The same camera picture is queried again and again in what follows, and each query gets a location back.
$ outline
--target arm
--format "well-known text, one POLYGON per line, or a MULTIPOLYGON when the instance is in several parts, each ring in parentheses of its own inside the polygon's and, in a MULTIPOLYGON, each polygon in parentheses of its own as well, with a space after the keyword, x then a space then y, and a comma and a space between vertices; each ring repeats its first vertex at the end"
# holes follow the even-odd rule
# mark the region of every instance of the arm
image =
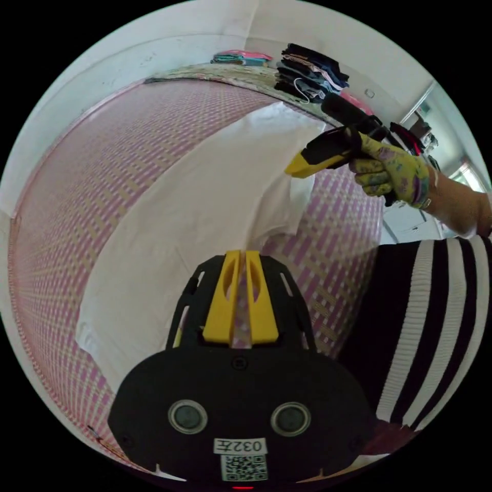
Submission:
POLYGON ((492 228, 492 211, 487 194, 473 191, 441 173, 436 188, 434 183, 437 172, 429 168, 431 184, 427 197, 431 202, 425 211, 460 236, 488 236, 492 228))
POLYGON ((355 181, 369 196, 394 190, 398 199, 425 210, 460 236, 488 236, 492 212, 486 193, 478 193, 435 171, 403 149, 360 134, 361 150, 369 159, 356 159, 355 181))

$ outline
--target stack of clothes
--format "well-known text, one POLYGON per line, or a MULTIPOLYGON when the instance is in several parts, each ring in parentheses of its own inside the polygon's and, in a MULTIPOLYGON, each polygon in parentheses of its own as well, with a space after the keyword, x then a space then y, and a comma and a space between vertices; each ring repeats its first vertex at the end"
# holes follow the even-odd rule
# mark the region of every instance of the stack of clothes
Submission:
POLYGON ((327 94, 340 95, 349 86, 349 76, 337 61, 304 46, 289 43, 277 63, 275 89, 299 96, 306 102, 321 103, 327 94))
POLYGON ((252 51, 228 50, 216 53, 210 63, 227 63, 247 67, 267 67, 271 56, 252 51))

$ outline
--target gloved hand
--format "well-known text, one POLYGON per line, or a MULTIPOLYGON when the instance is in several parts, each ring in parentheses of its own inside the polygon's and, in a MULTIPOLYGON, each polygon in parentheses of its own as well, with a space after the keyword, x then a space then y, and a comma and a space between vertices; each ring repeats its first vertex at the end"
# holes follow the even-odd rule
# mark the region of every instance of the gloved hand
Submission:
POLYGON ((349 164, 355 182, 368 196, 382 196, 394 190, 398 200, 421 208, 429 191, 429 169, 425 162, 403 149, 359 135, 361 151, 373 159, 355 159, 349 164))

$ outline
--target black and white stripes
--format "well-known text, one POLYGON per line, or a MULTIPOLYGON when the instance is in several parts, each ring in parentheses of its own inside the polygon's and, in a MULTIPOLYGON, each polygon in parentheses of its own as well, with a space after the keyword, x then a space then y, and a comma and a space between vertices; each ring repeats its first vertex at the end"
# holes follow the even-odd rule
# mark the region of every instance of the black and white stripes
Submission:
POLYGON ((479 236, 379 248, 339 356, 379 419, 420 430, 460 385, 492 324, 491 250, 479 236))

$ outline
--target pink checkered mat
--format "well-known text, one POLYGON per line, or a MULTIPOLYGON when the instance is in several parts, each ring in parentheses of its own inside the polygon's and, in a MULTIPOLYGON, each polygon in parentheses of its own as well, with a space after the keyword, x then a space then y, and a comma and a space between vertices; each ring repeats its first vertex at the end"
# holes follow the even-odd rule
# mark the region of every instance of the pink checkered mat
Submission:
MULTIPOLYGON (((107 425, 114 395, 74 339, 98 254, 166 169, 208 136, 275 101, 209 81, 138 86, 80 121, 25 190, 9 241, 19 334, 46 391, 76 433, 98 442, 102 452, 119 452, 107 425)), ((293 273, 319 348, 329 355, 336 356, 368 281, 381 207, 355 186, 348 170, 319 173, 298 234, 274 237, 264 247, 293 273)), ((247 344, 244 326, 235 344, 247 344)))

